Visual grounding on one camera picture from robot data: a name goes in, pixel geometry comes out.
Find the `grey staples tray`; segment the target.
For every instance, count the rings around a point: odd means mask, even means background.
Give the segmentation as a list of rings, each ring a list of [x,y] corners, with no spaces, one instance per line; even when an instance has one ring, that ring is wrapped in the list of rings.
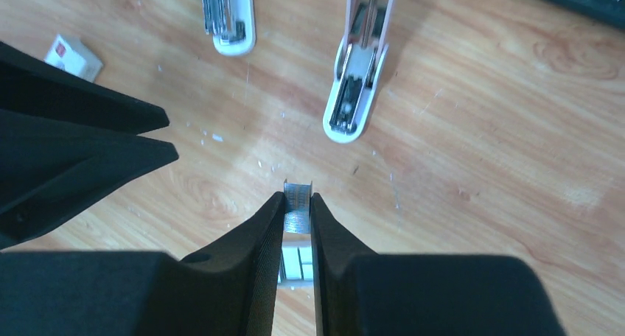
[[[294,290],[314,286],[313,252],[310,241],[282,244],[277,287]]]

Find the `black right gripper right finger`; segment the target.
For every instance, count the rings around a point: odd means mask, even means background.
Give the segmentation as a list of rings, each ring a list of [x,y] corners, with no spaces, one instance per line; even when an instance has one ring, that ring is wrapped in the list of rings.
[[[310,201],[319,335],[563,335],[542,282],[521,259],[381,254]]]

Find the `pink white small stapler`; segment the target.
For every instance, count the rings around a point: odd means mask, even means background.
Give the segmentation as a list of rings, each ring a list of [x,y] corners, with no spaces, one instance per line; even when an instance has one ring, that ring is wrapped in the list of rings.
[[[332,141],[347,144],[364,131],[388,53],[386,33],[395,0],[346,0],[345,28],[322,121]]]

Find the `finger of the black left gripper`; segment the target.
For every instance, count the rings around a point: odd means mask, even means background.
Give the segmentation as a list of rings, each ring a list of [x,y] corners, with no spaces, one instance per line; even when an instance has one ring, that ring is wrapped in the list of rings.
[[[163,108],[90,83],[4,42],[1,109],[135,135],[170,124]]]
[[[41,237],[177,159],[169,142],[2,111],[1,247]]]

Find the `silver staple strip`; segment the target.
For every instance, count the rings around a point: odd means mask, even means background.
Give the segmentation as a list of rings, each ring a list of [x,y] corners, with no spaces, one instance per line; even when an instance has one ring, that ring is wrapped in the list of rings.
[[[285,181],[284,195],[286,198],[284,231],[292,234],[309,234],[312,184]]]

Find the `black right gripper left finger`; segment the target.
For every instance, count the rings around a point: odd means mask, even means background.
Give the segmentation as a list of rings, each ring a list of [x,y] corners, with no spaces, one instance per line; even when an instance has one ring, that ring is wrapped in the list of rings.
[[[285,196],[183,259],[160,251],[1,255],[3,335],[269,335]]]

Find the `white staples box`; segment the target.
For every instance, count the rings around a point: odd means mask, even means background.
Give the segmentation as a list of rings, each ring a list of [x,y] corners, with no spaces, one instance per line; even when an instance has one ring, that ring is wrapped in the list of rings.
[[[103,67],[103,62],[79,38],[61,34],[57,34],[43,61],[90,83]]]

